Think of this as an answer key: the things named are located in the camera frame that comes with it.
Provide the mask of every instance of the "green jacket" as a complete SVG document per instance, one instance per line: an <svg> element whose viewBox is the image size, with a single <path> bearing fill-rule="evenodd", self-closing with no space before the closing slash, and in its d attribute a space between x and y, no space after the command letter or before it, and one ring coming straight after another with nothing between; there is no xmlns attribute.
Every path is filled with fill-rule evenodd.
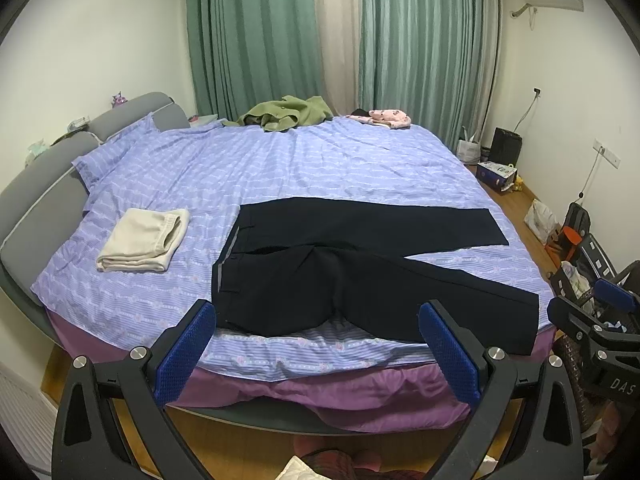
<svg viewBox="0 0 640 480"><path fill-rule="evenodd" d="M225 126L248 126L260 124L265 132L283 132L296 126L312 126L334 115L320 96L302 100L286 95L281 101L267 101L255 105L233 123L223 121Z"/></svg>

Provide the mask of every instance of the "pink clothing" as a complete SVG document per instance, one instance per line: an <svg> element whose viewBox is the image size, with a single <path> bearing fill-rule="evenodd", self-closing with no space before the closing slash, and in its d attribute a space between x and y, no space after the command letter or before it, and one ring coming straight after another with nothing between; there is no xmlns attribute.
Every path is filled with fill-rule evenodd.
<svg viewBox="0 0 640 480"><path fill-rule="evenodd" d="M370 117L361 117L356 115L347 115L348 118L354 119L359 123L373 124L374 126L384 126L396 130L398 128L406 128L411 126L411 117L402 110L371 110Z"/></svg>

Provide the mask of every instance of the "black speaker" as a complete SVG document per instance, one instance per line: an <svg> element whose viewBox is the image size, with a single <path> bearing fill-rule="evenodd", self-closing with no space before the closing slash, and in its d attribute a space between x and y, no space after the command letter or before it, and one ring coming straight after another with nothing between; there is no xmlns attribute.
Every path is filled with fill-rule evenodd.
<svg viewBox="0 0 640 480"><path fill-rule="evenodd" d="M494 141L491 143L489 161L517 168L518 157L522 149L522 137L503 128L496 128Z"/></svg>

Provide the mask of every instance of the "white plastic bag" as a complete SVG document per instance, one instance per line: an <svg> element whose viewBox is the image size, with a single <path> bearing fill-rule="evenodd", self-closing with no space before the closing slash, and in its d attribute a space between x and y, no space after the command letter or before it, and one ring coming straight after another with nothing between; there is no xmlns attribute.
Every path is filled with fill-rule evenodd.
<svg viewBox="0 0 640 480"><path fill-rule="evenodd" d="M536 235L540 242L546 244L546 239L551 231L554 230L558 221L551 209L540 200L534 200L527 215L524 217L524 223L533 231L533 234Z"/></svg>
<svg viewBox="0 0 640 480"><path fill-rule="evenodd" d="M26 168L48 149L49 145L44 142L44 139L40 139L38 142L29 146L27 148L27 157L24 159L24 167Z"/></svg>
<svg viewBox="0 0 640 480"><path fill-rule="evenodd" d="M591 285L589 285L589 280L581 275L580 272L578 272L578 269L572 266L572 264L570 264L569 262L561 262L560 266L562 267L562 272L564 272L564 274L569 279L569 283L571 283L571 288L574 290L576 298L580 298L581 295L583 295L591 288ZM592 298L582 306L582 309L587 314L592 316L594 312L594 305L595 304Z"/></svg>
<svg viewBox="0 0 640 480"><path fill-rule="evenodd" d="M484 476L484 475L488 475L489 473L493 473L497 465L498 465L498 461L495 458L492 458L489 455L486 455L484 457L484 460L482 460L482 463L478 468L478 471L476 472L476 476L477 475Z"/></svg>
<svg viewBox="0 0 640 480"><path fill-rule="evenodd" d="M460 140L456 156L464 164L476 164L480 162L480 144L478 142Z"/></svg>

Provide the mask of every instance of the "purple bed skirt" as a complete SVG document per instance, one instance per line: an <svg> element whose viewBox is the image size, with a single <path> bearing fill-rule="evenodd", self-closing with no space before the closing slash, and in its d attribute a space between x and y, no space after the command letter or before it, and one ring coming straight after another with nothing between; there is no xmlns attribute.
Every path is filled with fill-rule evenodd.
<svg viewBox="0 0 640 480"><path fill-rule="evenodd" d="M65 350L91 361L123 359L126 351L75 327L48 311ZM555 327L538 334L530 358L542 362ZM227 377L196 368L175 406L218 408L254 397L297 402L334 428L364 433L447 428L464 419L469 406L458 402L437 364L369 368L274 383Z"/></svg>

